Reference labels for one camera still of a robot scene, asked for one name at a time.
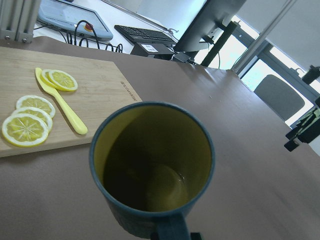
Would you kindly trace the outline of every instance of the chair backrest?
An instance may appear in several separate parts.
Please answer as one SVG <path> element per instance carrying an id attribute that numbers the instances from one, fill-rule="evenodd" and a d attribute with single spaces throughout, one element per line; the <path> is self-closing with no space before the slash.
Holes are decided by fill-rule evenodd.
<path id="1" fill-rule="evenodd" d="M 305 105 L 292 87 L 274 75 L 267 75 L 254 93 L 285 121 Z"/>

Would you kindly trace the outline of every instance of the cup handle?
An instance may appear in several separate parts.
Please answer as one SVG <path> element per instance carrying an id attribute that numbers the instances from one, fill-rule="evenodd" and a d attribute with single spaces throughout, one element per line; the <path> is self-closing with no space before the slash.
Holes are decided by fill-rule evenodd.
<path id="1" fill-rule="evenodd" d="M 156 221 L 157 235 L 152 240 L 191 240 L 190 233 L 182 214 L 162 217 Z"/>

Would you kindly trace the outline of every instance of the keyboard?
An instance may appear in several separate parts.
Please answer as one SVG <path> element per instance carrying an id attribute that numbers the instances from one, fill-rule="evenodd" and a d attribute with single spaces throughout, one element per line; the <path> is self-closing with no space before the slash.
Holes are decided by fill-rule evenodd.
<path id="1" fill-rule="evenodd" d="M 114 25 L 114 29 L 133 43 L 164 44 L 167 47 L 176 44 L 172 38 L 161 31 L 122 25 Z"/>

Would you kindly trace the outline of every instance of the wooden cutting board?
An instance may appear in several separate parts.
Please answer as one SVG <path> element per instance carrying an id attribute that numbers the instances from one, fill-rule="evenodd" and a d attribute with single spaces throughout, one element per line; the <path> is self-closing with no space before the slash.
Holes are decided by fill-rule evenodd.
<path id="1" fill-rule="evenodd" d="M 74 131 L 56 100 L 40 88 L 35 78 L 36 67 L 61 70 L 76 79 L 78 89 L 75 92 L 59 93 L 87 126 L 86 135 Z M 53 104 L 56 114 L 52 131 L 43 144 L 35 147 L 14 146 L 1 133 L 0 157 L 90 143 L 99 125 L 110 114 L 141 102 L 111 61 L 0 47 L 0 126 L 24 95 L 37 95 Z"/>

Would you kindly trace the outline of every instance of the blue cup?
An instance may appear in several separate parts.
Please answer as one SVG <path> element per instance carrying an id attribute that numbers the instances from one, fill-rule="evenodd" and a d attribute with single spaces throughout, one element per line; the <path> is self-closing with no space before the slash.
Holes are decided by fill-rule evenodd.
<path id="1" fill-rule="evenodd" d="M 93 179 L 117 222 L 149 239 L 190 240 L 185 216 L 208 187 L 212 140 L 192 114 L 164 102 L 138 102 L 110 115 L 89 152 Z"/>

